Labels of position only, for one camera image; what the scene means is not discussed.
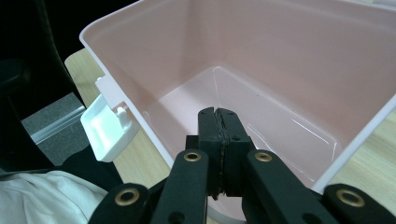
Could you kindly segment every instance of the pink plastic bin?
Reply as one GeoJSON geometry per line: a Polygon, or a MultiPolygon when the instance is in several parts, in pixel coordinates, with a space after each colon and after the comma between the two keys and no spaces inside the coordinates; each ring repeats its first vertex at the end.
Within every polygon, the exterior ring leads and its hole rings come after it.
{"type": "MultiPolygon", "coordinates": [[[[185,136],[197,134],[198,111],[224,107],[257,148],[321,191],[396,105],[391,7],[144,0],[80,39],[106,73],[97,86],[107,103],[127,105],[170,166],[185,136]]],[[[210,206],[215,219],[244,219],[236,199],[210,206]]]]}

